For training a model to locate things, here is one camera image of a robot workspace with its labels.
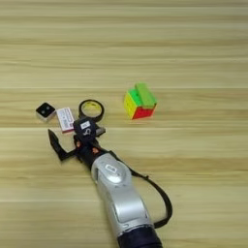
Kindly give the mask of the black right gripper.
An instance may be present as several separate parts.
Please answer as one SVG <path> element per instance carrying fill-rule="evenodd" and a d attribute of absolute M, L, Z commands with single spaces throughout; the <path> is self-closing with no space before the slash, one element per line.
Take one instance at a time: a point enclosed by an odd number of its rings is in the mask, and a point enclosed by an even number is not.
<path fill-rule="evenodd" d="M 76 149 L 73 149 L 70 152 L 64 150 L 64 148 L 60 145 L 58 137 L 52 132 L 50 129 L 48 131 L 49 142 L 55 153 L 57 154 L 60 161 L 67 160 L 73 156 L 77 156 L 77 158 L 84 163 L 89 169 L 92 168 L 95 160 L 100 156 L 107 153 L 107 151 L 100 146 L 96 139 L 91 141 L 81 140 L 78 135 L 74 135 L 74 143 Z M 104 127 L 99 127 L 96 130 L 96 135 L 100 136 L 106 132 Z"/>

